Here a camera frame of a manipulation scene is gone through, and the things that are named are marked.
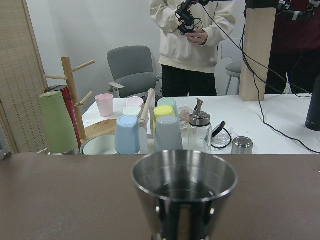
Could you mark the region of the steel jigger cup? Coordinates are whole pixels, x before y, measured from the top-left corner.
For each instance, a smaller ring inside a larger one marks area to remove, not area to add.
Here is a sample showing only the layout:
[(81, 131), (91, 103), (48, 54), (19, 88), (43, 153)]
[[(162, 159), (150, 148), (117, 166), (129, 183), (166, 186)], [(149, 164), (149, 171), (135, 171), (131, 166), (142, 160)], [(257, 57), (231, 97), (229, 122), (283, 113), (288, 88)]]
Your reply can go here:
[(192, 150), (146, 155), (131, 177), (153, 240), (210, 240), (238, 183), (223, 158)]

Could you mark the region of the yellow plastic cup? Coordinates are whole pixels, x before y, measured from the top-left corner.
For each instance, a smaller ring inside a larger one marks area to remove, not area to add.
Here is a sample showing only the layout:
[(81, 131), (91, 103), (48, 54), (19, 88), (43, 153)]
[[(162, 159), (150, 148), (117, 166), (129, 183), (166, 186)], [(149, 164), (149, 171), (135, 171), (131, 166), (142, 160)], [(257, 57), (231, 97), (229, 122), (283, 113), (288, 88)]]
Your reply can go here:
[(170, 105), (160, 105), (153, 110), (153, 126), (156, 125), (156, 120), (162, 116), (175, 116), (174, 108)]

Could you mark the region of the grey plastic cup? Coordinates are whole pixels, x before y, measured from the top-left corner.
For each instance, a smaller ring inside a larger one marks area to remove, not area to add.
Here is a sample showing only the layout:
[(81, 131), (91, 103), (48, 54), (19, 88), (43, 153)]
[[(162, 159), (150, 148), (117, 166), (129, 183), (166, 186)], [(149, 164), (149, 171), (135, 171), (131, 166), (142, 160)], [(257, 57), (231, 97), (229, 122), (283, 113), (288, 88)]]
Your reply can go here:
[(183, 141), (179, 120), (176, 116), (160, 116), (155, 125), (155, 151), (182, 150)]

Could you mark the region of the plastic egg box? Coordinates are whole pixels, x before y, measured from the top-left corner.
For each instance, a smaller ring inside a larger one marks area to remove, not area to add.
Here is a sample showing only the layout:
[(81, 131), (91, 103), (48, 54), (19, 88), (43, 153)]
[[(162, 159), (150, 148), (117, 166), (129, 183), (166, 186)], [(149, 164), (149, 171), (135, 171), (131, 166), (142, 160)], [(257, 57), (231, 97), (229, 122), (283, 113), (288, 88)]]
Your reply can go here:
[(179, 125), (180, 129), (185, 129), (188, 127), (190, 115), (193, 113), (193, 110), (187, 106), (179, 107)]

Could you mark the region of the light blue plastic cup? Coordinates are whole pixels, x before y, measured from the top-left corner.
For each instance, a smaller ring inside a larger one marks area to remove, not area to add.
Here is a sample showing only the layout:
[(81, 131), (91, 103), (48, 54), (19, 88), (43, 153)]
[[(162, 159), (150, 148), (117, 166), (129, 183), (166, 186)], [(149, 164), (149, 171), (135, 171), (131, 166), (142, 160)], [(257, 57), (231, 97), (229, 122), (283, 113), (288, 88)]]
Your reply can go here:
[(116, 120), (114, 148), (121, 155), (134, 155), (140, 151), (136, 116), (122, 115)]

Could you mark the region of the glass oil dispenser bottle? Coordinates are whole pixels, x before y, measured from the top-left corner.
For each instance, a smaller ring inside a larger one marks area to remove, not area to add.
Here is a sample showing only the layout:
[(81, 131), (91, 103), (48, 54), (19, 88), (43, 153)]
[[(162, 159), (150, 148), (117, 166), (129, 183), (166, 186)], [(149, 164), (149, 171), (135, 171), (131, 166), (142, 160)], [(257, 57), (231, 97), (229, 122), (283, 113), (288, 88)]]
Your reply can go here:
[(189, 116), (188, 149), (210, 154), (212, 147), (211, 117), (202, 111), (202, 105), (203, 101), (198, 98), (193, 113)]

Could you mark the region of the wooden mug tree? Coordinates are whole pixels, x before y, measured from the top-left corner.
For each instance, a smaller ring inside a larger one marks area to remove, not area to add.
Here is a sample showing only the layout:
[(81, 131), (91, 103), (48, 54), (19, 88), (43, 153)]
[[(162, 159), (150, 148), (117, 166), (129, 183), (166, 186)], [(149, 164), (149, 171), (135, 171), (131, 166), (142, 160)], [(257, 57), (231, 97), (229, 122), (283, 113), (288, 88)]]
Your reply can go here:
[(80, 107), (82, 107), (86, 103), (86, 101), (89, 99), (89, 97), (93, 93), (90, 91), (81, 101), (79, 101), (73, 73), (87, 66), (90, 66), (94, 63), (95, 61), (91, 60), (78, 67), (73, 68), (71, 65), (70, 58), (68, 56), (63, 56), (61, 58), (61, 64), (64, 71), (64, 76), (47, 75), (47, 74), (43, 76), (44, 79), (57, 79), (57, 80), (66, 81), (66, 85), (71, 95), (71, 100), (72, 100), (72, 105), (73, 105), (73, 110), (76, 118), (81, 145), (86, 141), (93, 139), (95, 137), (99, 137), (102, 135), (113, 135), (115, 134), (115, 129), (116, 129), (115, 119), (99, 120), (98, 123), (94, 123), (88, 127), (84, 127)]

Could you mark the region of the pink plastic cup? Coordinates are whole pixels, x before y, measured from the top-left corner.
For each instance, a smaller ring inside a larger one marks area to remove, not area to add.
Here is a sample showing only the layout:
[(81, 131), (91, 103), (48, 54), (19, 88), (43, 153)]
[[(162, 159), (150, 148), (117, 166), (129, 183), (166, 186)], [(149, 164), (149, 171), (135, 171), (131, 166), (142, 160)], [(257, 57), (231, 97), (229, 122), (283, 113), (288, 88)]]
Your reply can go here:
[(108, 117), (114, 113), (114, 96), (111, 93), (99, 94), (95, 97), (95, 101), (102, 117)]

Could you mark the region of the grey office chair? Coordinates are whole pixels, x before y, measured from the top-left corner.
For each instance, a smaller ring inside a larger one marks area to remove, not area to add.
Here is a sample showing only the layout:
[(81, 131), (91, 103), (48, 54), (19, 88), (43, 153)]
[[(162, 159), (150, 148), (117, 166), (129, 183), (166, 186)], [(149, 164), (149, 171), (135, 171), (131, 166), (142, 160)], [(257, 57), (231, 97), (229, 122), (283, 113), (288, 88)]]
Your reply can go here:
[(110, 89), (120, 98), (146, 93), (157, 85), (151, 50), (147, 46), (123, 46), (106, 55), (113, 77)]

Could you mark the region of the person in cream sweater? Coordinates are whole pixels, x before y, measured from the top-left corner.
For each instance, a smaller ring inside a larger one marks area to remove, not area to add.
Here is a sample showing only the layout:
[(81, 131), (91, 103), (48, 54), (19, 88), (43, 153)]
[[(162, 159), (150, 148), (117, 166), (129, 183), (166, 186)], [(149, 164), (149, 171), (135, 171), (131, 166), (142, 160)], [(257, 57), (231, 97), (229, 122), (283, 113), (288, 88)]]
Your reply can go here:
[(164, 97), (216, 96), (215, 68), (218, 45), (236, 25), (235, 1), (191, 7), (202, 27), (182, 34), (176, 14), (180, 0), (151, 0), (149, 13), (161, 29), (159, 64)]

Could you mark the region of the small steel canister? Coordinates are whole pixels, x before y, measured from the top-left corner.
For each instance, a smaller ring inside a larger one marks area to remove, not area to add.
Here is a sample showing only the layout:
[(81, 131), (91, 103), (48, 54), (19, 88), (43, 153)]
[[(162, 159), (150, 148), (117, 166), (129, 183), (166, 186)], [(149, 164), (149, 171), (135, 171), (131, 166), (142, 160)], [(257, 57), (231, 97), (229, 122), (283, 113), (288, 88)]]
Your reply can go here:
[(253, 141), (245, 136), (237, 136), (232, 141), (231, 153), (233, 155), (248, 155), (253, 152)]

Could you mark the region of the white stool chair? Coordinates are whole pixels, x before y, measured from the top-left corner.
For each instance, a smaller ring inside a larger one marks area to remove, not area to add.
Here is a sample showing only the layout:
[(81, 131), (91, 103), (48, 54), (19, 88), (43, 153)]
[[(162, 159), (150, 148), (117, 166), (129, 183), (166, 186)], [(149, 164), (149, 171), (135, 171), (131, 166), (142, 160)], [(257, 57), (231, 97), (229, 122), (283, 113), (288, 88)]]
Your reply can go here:
[(241, 38), (228, 38), (220, 43), (221, 58), (231, 58), (232, 61), (225, 67), (225, 73), (229, 76), (225, 95), (227, 95), (229, 92), (232, 78), (237, 78), (236, 94), (239, 94), (243, 60), (242, 50), (240, 49), (241, 40)]

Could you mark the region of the black T-shaped teleop stand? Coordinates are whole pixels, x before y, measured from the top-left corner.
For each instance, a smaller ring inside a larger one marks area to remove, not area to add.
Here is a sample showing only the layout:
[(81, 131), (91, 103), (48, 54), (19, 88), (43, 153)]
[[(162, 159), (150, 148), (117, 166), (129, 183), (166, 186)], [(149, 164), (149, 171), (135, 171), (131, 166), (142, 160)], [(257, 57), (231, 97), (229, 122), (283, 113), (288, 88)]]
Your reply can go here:
[(263, 101), (268, 75), (277, 0), (248, 0), (239, 96), (243, 101)]

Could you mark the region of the black water bottle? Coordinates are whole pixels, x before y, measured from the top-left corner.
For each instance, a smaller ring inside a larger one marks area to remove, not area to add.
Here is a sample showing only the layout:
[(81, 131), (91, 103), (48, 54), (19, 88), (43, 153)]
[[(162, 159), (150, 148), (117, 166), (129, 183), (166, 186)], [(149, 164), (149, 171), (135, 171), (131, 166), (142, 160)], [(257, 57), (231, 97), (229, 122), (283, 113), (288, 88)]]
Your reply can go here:
[(320, 131), (320, 76), (315, 80), (305, 126), (310, 130)]

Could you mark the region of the person in red sweater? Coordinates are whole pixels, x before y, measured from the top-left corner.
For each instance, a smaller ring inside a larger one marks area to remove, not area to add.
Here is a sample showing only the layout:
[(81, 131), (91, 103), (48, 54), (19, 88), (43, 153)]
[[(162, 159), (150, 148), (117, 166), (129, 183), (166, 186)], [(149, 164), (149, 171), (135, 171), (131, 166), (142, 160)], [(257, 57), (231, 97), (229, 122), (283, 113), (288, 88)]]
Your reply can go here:
[(282, 11), (276, 13), (265, 94), (283, 93), (287, 85), (294, 94), (312, 93), (320, 74), (320, 9), (308, 11), (308, 0), (285, 3), (304, 19), (293, 20)]

